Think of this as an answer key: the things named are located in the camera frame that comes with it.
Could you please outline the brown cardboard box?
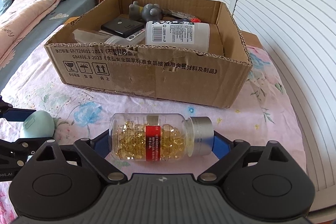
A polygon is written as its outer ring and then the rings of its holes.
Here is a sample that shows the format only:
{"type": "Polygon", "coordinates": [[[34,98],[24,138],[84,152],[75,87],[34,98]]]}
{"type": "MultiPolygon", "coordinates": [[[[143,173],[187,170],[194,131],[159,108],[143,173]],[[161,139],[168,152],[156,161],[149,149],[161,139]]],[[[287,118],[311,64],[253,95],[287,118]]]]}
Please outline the brown cardboard box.
{"type": "Polygon", "coordinates": [[[252,69],[238,26],[223,2],[212,0],[104,0],[45,43],[61,81],[79,88],[228,108],[252,69]],[[210,26],[210,47],[200,52],[168,46],[77,43],[74,30],[99,30],[129,6],[155,3],[210,26]]]}

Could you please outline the white louvered closet doors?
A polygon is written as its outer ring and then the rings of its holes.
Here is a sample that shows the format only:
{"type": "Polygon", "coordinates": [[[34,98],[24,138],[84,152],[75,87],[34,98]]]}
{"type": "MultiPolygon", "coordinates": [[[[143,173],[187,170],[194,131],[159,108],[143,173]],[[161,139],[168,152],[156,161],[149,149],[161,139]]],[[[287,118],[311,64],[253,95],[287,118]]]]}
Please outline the white louvered closet doors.
{"type": "Polygon", "coordinates": [[[256,34],[289,93],[303,134],[313,211],[335,207],[335,0],[220,0],[256,34]]]}

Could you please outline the grey elephant toy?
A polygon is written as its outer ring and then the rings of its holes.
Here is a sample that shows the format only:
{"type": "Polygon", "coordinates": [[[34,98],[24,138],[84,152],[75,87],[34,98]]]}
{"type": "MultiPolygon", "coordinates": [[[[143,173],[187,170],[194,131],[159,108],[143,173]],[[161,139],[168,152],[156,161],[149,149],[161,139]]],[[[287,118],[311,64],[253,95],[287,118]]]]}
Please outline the grey elephant toy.
{"type": "Polygon", "coordinates": [[[129,5],[129,19],[131,20],[149,22],[161,20],[162,18],[162,9],[156,3],[148,3],[144,6],[140,6],[137,1],[134,1],[129,5]]]}

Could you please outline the teal round case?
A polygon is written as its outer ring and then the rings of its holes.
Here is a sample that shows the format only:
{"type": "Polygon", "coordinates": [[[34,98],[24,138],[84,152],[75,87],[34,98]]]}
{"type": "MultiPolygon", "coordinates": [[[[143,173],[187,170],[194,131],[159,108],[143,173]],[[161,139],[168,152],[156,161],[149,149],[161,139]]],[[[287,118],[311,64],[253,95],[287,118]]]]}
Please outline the teal round case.
{"type": "Polygon", "coordinates": [[[43,110],[31,114],[24,122],[21,138],[46,138],[53,137],[55,122],[52,116],[43,110]]]}

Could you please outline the black square device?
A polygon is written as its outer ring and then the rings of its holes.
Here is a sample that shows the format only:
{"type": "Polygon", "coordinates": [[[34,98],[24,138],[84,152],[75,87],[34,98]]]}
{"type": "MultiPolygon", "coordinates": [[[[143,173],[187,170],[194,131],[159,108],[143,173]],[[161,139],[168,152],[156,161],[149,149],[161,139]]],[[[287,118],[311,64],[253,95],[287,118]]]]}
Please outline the black square device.
{"type": "Polygon", "coordinates": [[[101,25],[101,30],[113,35],[127,38],[144,28],[144,24],[135,20],[118,16],[114,20],[101,25]]]}

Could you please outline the white medical cotton jar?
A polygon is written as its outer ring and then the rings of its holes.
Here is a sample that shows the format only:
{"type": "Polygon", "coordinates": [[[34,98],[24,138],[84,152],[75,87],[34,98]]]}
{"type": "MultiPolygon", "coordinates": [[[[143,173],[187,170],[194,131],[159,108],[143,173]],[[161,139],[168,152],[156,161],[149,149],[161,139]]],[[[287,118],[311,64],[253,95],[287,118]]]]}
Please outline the white medical cotton jar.
{"type": "Polygon", "coordinates": [[[210,25],[181,20],[156,20],[146,23],[146,45],[186,48],[207,52],[210,25]]]}

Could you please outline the fish oil capsule bottle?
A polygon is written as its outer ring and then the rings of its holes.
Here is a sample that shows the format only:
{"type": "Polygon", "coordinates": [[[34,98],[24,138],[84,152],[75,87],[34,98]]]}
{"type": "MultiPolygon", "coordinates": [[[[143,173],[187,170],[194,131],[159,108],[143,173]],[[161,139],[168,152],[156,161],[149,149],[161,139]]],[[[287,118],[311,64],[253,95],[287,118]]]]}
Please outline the fish oil capsule bottle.
{"type": "Polygon", "coordinates": [[[124,161],[171,161],[209,155],[214,129],[208,117],[181,114],[131,114],[112,116],[109,148],[124,161]]]}

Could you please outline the pink floral quilt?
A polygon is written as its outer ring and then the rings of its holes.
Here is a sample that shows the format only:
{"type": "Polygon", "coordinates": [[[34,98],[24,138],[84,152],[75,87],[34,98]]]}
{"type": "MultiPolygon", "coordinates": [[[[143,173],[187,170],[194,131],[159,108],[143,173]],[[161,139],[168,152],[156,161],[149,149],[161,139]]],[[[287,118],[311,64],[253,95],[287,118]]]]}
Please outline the pink floral quilt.
{"type": "Polygon", "coordinates": [[[1,15],[1,68],[14,58],[14,48],[60,1],[15,0],[1,15]]]}

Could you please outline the clear pen refill box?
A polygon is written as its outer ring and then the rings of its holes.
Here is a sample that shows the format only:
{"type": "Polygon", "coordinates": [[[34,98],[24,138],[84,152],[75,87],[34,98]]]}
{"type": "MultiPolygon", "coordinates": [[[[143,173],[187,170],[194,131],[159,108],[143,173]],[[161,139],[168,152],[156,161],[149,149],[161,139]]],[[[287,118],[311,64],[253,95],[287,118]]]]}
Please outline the clear pen refill box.
{"type": "Polygon", "coordinates": [[[105,43],[110,45],[121,45],[121,46],[131,46],[137,45],[143,40],[145,40],[145,29],[141,29],[127,38],[122,38],[121,36],[112,35],[109,37],[105,43]]]}

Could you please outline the black purple toy train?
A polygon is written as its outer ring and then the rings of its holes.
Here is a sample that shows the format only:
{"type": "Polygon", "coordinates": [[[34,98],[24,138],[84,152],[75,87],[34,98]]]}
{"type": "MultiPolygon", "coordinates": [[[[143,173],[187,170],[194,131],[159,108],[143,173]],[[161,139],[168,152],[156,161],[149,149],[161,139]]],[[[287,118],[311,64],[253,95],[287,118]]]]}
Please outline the black purple toy train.
{"type": "Polygon", "coordinates": [[[195,24],[195,23],[201,23],[201,21],[198,18],[185,18],[185,19],[174,19],[174,18],[167,18],[164,20],[159,21],[162,24],[195,24]]]}

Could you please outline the blue-grey bed sheet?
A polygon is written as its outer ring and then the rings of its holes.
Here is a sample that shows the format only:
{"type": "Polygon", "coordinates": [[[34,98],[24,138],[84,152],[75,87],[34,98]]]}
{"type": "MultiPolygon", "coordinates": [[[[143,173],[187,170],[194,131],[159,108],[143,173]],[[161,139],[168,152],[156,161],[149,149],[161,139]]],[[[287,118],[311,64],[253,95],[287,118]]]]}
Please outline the blue-grey bed sheet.
{"type": "Polygon", "coordinates": [[[66,0],[46,15],[14,48],[14,55],[1,69],[1,89],[8,83],[32,51],[69,18],[80,16],[97,5],[96,0],[66,0]]]}

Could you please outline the floral pink table cloth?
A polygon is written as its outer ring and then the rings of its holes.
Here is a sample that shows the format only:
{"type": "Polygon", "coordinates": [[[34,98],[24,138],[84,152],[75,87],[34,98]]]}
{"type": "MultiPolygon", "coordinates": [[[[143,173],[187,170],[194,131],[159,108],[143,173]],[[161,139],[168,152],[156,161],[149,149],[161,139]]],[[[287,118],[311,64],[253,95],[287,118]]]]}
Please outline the floral pink table cloth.
{"type": "MultiPolygon", "coordinates": [[[[228,109],[217,109],[195,104],[153,100],[108,94],[74,88],[61,82],[47,52],[41,42],[27,57],[3,89],[5,99],[18,107],[43,110],[54,118],[55,138],[59,144],[72,144],[80,137],[96,137],[108,129],[114,113],[133,110],[134,113],[179,113],[184,117],[208,116],[214,129],[230,140],[244,139],[251,145],[265,145],[267,141],[279,141],[293,159],[306,172],[306,153],[302,133],[282,84],[278,71],[268,53],[258,47],[247,45],[253,67],[234,104],[228,109]]],[[[109,155],[107,160],[125,171],[148,173],[194,173],[198,176],[217,161],[214,154],[194,159],[183,159],[161,164],[139,164],[115,160],[109,155]]],[[[173,207],[183,209],[193,203],[169,201],[158,204],[160,213],[142,214],[141,223],[172,221],[172,223],[206,223],[206,219],[196,213],[194,216],[177,216],[173,207]]]]}

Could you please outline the clear plastic jar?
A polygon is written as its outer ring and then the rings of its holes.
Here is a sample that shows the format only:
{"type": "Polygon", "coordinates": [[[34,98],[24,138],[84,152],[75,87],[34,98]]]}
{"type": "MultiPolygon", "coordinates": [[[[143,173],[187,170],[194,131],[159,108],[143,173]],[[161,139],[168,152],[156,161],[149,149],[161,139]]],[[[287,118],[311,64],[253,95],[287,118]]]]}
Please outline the clear plastic jar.
{"type": "Polygon", "coordinates": [[[127,40],[116,35],[106,34],[100,31],[76,29],[72,32],[78,43],[105,43],[105,44],[127,44],[127,40]]]}

